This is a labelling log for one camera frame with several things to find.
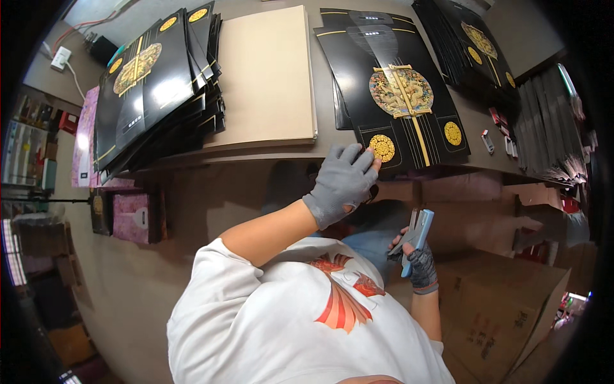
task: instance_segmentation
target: electrical wire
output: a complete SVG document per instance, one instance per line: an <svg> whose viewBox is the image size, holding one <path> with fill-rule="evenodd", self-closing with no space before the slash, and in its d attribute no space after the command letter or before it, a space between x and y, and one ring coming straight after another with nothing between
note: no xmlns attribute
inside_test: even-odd
<svg viewBox="0 0 614 384"><path fill-rule="evenodd" d="M53 50L52 50L52 52L53 52L53 53L52 53L52 56L54 56L54 55L55 55L55 53L56 53L56 47L57 47L58 43L59 43L61 40L63 40L63 39L66 37L66 36L68 36L68 34L70 34L70 32L72 32L72 31L76 31L76 30L78 30L79 28L82 28L82 27L83 27L83 26L85 26L85 25L97 24L97 23L102 24L102 23L104 23L104 22L107 22L107 21L109 21L109 19L110 19L111 17L113 17L113 15L115 15L115 13L117 13L117 11L113 11L113 12L111 12L111 14L110 14L109 16L107 16L106 18L102 18L102 19L100 19L100 20L95 20L95 21L92 21L92 22L83 22L83 23L75 24L74 26L72 26L72 27L68 28L68 29L66 30L66 32L64 32L64 33L62 34L62 36L58 37L58 39L55 41L55 43L53 43Z"/></svg>
<svg viewBox="0 0 614 384"><path fill-rule="evenodd" d="M68 69L71 70L72 72L72 76L75 78L75 84L77 85L77 89L79 90L79 94L81 94L81 97L83 98L83 101L85 101L85 96L83 95L83 91L81 91L81 86L79 85L79 81L77 81L77 74L75 73L75 70L72 68L71 64L67 61L66 65L68 66Z"/></svg>

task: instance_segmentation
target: red wire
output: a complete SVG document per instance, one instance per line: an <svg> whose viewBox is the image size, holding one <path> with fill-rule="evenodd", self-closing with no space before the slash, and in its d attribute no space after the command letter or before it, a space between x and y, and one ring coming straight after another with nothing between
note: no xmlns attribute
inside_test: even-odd
<svg viewBox="0 0 614 384"><path fill-rule="evenodd" d="M75 24L74 26L68 28L66 30L66 32L64 32L62 34L62 36L58 37L58 39L55 41L55 43L53 43L53 49L51 50L51 52L53 52L53 55L55 56L55 46L58 45L58 42L60 40L62 40L64 37L66 37L66 35L68 35L73 29L77 29L78 26L82 26L82 25L87 25L87 24L95 24L95 23L99 23L99 22L103 22L105 20L107 20L108 18L110 18L111 16L115 15L115 11L113 11L109 16L107 16L106 18L102 18L100 20L96 20L95 22L83 22L83 23L79 23L79 24Z"/></svg>

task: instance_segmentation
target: power outlet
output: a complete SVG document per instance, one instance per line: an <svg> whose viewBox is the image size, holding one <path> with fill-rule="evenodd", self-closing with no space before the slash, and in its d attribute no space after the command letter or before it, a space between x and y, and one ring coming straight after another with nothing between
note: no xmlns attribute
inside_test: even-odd
<svg viewBox="0 0 614 384"><path fill-rule="evenodd" d="M51 61L51 68L59 72L64 71L64 67L66 67L66 63L71 54L72 52L70 50L60 47Z"/></svg>

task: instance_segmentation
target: red fish print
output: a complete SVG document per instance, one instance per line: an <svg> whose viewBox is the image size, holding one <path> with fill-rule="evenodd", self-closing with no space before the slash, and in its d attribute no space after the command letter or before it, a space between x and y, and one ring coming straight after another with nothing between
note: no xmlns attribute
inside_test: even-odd
<svg viewBox="0 0 614 384"><path fill-rule="evenodd" d="M369 276L364 273L354 272L358 276L358 280L354 283L354 288L367 297L381 295L385 296L386 292L375 284Z"/></svg>
<svg viewBox="0 0 614 384"><path fill-rule="evenodd" d="M358 321L359 324L365 324L367 319L373 320L371 312L362 304L358 303L355 298L330 276L331 272L343 270L345 268L345 263L351 259L352 258L349 256L338 253L331 262L327 253L309 263L324 272L326 277L330 280L330 296L328 297L328 302L324 311L316 321L324 323L332 329L341 328L348 334L354 328L356 321Z"/></svg>

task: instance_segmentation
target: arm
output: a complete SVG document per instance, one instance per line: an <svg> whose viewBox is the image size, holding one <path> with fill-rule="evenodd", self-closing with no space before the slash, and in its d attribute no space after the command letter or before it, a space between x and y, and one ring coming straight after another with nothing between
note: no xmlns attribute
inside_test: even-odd
<svg viewBox="0 0 614 384"><path fill-rule="evenodd" d="M388 246L392 249L401 240L401 236L409 227L401 230L401 234L392 240ZM409 243L403 244L403 253L411 262L410 281L414 287L411 300L411 316L422 327L430 340L441 341L441 318L439 315L439 283L433 262L433 254L427 243L422 249L414 249Z"/></svg>
<svg viewBox="0 0 614 384"><path fill-rule="evenodd" d="M420 324L429 339L441 341L441 319L439 317L439 290L426 295L413 295L411 315Z"/></svg>
<svg viewBox="0 0 614 384"><path fill-rule="evenodd" d="M220 235L233 253L259 267L289 245L317 231L316 219L303 200L236 225Z"/></svg>
<svg viewBox="0 0 614 384"><path fill-rule="evenodd" d="M220 235L232 252L260 266L318 229L325 229L368 198L381 160L373 148L358 156L362 146L333 146L316 178L316 186L301 200L257 219L239 224Z"/></svg>

